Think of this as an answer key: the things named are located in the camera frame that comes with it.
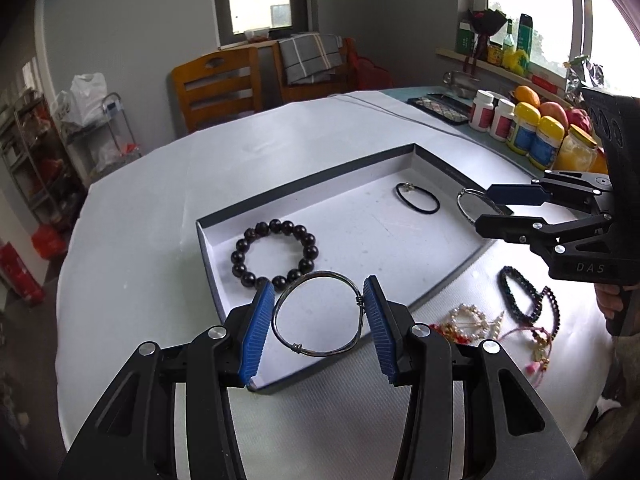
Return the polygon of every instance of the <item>silver bangle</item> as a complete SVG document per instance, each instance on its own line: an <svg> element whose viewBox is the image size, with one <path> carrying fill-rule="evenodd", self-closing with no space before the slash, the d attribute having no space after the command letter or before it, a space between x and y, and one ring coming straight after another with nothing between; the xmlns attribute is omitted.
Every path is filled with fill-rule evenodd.
<svg viewBox="0 0 640 480"><path fill-rule="evenodd" d="M482 202L487 204L491 209L493 209L499 215L504 215L504 211L500 209L498 205L493 200L491 200L484 191L478 191L477 189L463 189L458 193L458 198L456 199L456 202L458 203L458 209L460 209L460 212L464 215L466 220L471 225L476 225L476 221L473 218L471 218L471 216L469 216L469 214L465 211L465 209L462 207L462 204L460 203L460 199L465 195L477 196Z"/></svg>
<svg viewBox="0 0 640 480"><path fill-rule="evenodd" d="M289 341L284 339L283 336L281 336L280 332L278 331L278 313L280 312L280 308L282 307L282 304L287 299L287 296L291 294L297 286L300 286L303 283L307 282L308 280L312 280L314 278L334 278L336 280L339 280L349 285L351 287L351 290L353 290L356 295L356 304L358 305L358 310L359 310L358 331L356 332L356 335L353 337L353 339L351 339L351 341L349 341L346 345L341 346L340 348L337 348L335 350L329 350L327 352L316 352L315 350L308 350L304 348L299 343L290 343ZM332 270L315 270L313 272L303 274L295 282L287 285L287 288L284 289L284 291L278 298L278 301L276 302L276 305L273 309L273 315L271 316L271 329L273 330L273 333L275 334L276 338L278 338L278 341L280 341L284 346L286 346L290 350L293 350L296 354L304 354L311 357L329 357L332 355L342 354L344 352L351 350L354 346L356 346L356 344L358 343L358 340L360 339L360 335L362 334L363 323L364 323L364 298L362 297L360 290L355 285L355 283L353 283L349 278L347 278L346 276L343 276L342 274L339 274L338 272L333 272Z"/></svg>

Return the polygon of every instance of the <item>jewelry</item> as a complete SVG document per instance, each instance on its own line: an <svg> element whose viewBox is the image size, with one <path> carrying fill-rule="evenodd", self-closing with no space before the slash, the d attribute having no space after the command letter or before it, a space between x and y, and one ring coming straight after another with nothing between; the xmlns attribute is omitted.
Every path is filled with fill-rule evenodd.
<svg viewBox="0 0 640 480"><path fill-rule="evenodd" d="M356 335L353 337L353 339L351 339L351 341L349 341L346 345L343 345L340 348L337 348L335 350L329 350L327 352L316 352L315 350L308 350L304 348L299 343L290 343L289 341L283 338L283 336L280 334L280 331L278 330L278 314L280 313L282 304L287 299L287 296L291 294L297 286L300 286L304 282L307 282L308 280L312 280L314 278L334 278L336 280L339 280L349 285L351 287L351 290L353 290L356 295L356 305L358 306L358 310L359 310L358 330L356 332ZM304 355L309 355L311 357L329 357L332 355L337 355L337 354L342 354L344 352L347 352L351 350L354 346L356 346L356 344L358 343L358 340L360 339L360 335L362 334L363 322L364 322L364 298L362 297L360 290L355 285L355 283L353 283L346 276L339 274L338 272L333 272L332 270L316 270L315 272L310 272L308 274L305 274L304 276L297 279L295 282L289 283L289 285L287 285L287 288L285 288L284 292L280 295L280 297L278 298L278 301L276 301L275 307L273 308L273 315L271 316L271 329L273 330L273 333L275 334L276 338L278 338L278 341L280 341L284 346L286 346L290 350L293 350L296 354L304 354Z"/></svg>
<svg viewBox="0 0 640 480"><path fill-rule="evenodd" d="M273 219L268 224L267 222L258 222L255 225L255 229L249 227L244 232L244 238L240 238L236 242L236 250L231 253L231 263L234 264L231 273L236 278L240 278L240 283L246 287L255 286L255 288L259 288L265 280L269 281L266 276L256 278L254 273L247 270L244 260L246 259L246 253L251 247L251 244L259 238L269 236L270 233L282 233L285 236L291 236L293 234L294 238L299 240L304 247L302 249L304 257L299 261L298 267L291 269L287 273L286 278L284 276L276 276L271 280L273 288L281 292L285 289L287 283L293 283L303 274L311 272L314 269L314 260L319 254L318 247L316 246L316 237L308 233L306 227L303 225L294 225L293 222L289 220L280 222L278 219Z"/></svg>
<svg viewBox="0 0 640 480"><path fill-rule="evenodd" d="M534 388L537 388L540 386L540 383L549 368L551 348L554 340L553 336L544 328L535 326L519 326L513 330L509 330L505 335L498 339L498 341L502 342L507 336L510 336L513 333L524 332L527 330L532 333L533 338L536 340L536 345L531 353L531 362L525 366L525 371L532 377L536 376L532 385Z"/></svg>
<svg viewBox="0 0 640 480"><path fill-rule="evenodd" d="M436 207L434 209L422 209L420 207L418 207L417 205L409 202L409 200L407 199L407 197L405 197L400 190L403 190L405 192L409 192L409 191L421 191L423 192L425 195L430 196L433 201L436 203ZM414 211L417 211L418 213L422 213L424 215L432 215L434 213L437 213L438 210L440 209L440 200L438 200L436 198L436 196L431 192L431 191L427 191L426 189L424 189L423 187L420 186L416 186L415 184L412 184L411 182L401 182L400 184L398 184L396 186L396 194L398 195L398 197L400 198L400 200L402 200L405 204L407 204L411 209L413 209Z"/></svg>
<svg viewBox="0 0 640 480"><path fill-rule="evenodd" d="M460 323L458 317L465 314L471 318L471 322ZM484 312L475 305L465 303L449 311L449 320L442 324L430 324L429 327L439 332L446 339L453 343L471 344L484 339L497 339L502 327L504 312L498 316L494 322L486 320Z"/></svg>
<svg viewBox="0 0 640 480"><path fill-rule="evenodd" d="M460 209L460 212L464 215L464 217L467 219L467 221L471 225L475 225L476 221L473 218L471 218L471 216L469 216L469 214L465 211L465 209L462 207L462 204L460 203L460 199L465 195L477 196L482 202L487 204L491 209L493 209L496 213L498 213L498 215L506 214L502 209L500 209L500 207L493 200L491 200L486 195L484 191L478 191L476 189L463 189L458 193L458 197L456 198L456 203L458 204L458 209Z"/></svg>
<svg viewBox="0 0 640 480"><path fill-rule="evenodd" d="M519 309L518 305L516 304L516 299L509 287L509 283L507 282L507 277L510 277L512 280L518 283L527 293L527 295L533 300L534 307L530 315L524 314L524 312ZM535 287L529 280L527 280L517 269L509 266L503 267L500 270L500 273L498 274L498 286L500 286L500 290L505 297L507 308L510 314L519 324L525 326L533 326L534 323L538 321L540 315L542 314L542 301L544 297L547 297L551 305L551 310L554 313L554 326L553 330L551 331L551 339L556 338L556 335L558 335L558 330L560 330L560 308L558 307L558 300L556 299L556 295L548 286L543 288L542 292L536 291Z"/></svg>

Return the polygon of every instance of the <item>yellow lid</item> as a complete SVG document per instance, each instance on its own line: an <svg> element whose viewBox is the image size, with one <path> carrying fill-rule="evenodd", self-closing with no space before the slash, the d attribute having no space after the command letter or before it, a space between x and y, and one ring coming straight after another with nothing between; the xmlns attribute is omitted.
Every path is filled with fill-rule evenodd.
<svg viewBox="0 0 640 480"><path fill-rule="evenodd" d="M513 113L516 117L521 118L534 126L538 126L538 123L540 122L540 112L535 106L530 105L529 103L516 104Z"/></svg>
<svg viewBox="0 0 640 480"><path fill-rule="evenodd" d="M580 126L576 126L572 124L569 126L569 133L572 134L576 139L580 140L581 143L586 144L590 148L595 148L598 143L593 140L587 132L585 132Z"/></svg>
<svg viewBox="0 0 640 480"><path fill-rule="evenodd" d="M540 119L538 129L547 137L551 137L552 139L558 140L560 142L562 142L562 139L564 139L564 128L562 127L562 124L560 124L559 121L555 120L553 117L545 115L542 119Z"/></svg>

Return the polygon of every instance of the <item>gray plaid blanket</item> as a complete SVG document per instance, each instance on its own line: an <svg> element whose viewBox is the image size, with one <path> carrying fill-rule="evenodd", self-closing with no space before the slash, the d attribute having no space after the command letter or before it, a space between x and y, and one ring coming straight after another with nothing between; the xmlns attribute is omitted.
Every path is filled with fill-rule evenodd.
<svg viewBox="0 0 640 480"><path fill-rule="evenodd" d="M282 63L287 83L312 84L331 79L332 68L344 61L340 56L342 38L309 32L280 40Z"/></svg>

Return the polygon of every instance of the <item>hand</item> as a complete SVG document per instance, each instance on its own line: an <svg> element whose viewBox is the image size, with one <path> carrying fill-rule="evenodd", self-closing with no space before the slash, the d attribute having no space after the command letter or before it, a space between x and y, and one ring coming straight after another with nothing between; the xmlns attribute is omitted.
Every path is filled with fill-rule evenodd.
<svg viewBox="0 0 640 480"><path fill-rule="evenodd" d="M618 285L595 284L598 308L607 319L613 319L617 312L622 311L622 298L620 298L620 287ZM633 286L624 286L624 290L634 290L640 288L640 283Z"/></svg>

